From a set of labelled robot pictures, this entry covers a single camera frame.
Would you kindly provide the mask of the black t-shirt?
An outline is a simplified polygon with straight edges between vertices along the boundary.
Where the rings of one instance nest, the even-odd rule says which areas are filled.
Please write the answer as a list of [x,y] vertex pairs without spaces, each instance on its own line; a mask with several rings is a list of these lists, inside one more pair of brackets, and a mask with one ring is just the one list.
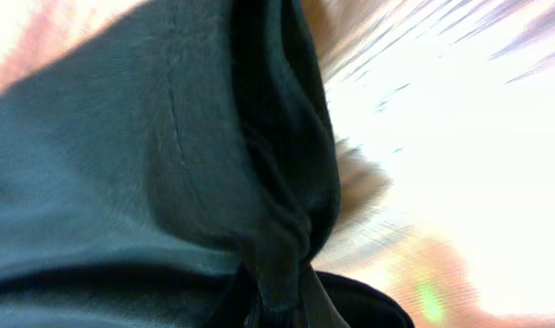
[[339,203],[300,3],[147,2],[0,94],[0,327],[288,327]]

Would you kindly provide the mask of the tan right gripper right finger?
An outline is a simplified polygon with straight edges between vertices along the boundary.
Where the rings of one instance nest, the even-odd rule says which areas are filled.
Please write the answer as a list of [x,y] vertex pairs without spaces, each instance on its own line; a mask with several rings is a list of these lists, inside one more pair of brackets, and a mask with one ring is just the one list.
[[306,266],[297,325],[306,328],[414,328],[392,298],[362,282]]

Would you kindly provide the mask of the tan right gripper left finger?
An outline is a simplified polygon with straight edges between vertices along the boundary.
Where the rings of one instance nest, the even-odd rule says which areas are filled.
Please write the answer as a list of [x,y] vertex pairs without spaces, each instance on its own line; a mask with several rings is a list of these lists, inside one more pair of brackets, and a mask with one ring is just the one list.
[[241,265],[208,319],[208,328],[261,327],[257,284]]

